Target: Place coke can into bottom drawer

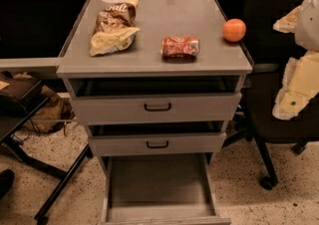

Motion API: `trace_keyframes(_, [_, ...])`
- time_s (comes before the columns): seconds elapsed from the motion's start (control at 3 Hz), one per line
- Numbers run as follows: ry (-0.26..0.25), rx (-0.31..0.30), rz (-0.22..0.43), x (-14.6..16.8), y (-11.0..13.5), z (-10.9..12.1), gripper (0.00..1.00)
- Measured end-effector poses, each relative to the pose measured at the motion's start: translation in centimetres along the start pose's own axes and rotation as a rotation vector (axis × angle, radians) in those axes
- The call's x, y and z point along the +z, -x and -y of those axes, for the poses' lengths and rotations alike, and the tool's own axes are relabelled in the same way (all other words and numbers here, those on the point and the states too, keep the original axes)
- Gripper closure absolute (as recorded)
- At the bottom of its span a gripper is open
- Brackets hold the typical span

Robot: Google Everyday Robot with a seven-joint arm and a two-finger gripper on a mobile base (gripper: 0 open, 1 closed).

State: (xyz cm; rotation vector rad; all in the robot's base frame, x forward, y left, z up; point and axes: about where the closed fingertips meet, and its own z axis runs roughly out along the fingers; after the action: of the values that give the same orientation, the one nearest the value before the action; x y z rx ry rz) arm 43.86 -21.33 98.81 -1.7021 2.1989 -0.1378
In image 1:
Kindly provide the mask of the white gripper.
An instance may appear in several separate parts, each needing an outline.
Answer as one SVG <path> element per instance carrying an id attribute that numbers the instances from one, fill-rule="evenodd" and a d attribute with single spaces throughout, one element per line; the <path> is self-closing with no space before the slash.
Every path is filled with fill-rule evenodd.
<path id="1" fill-rule="evenodd" d="M 277 20 L 273 29 L 281 33 L 295 32 L 297 45 L 319 51 L 319 0 L 303 0 L 301 5 Z M 290 120 L 318 93 L 319 53 L 307 52 L 299 60 L 290 58 L 272 114 L 278 119 Z"/>

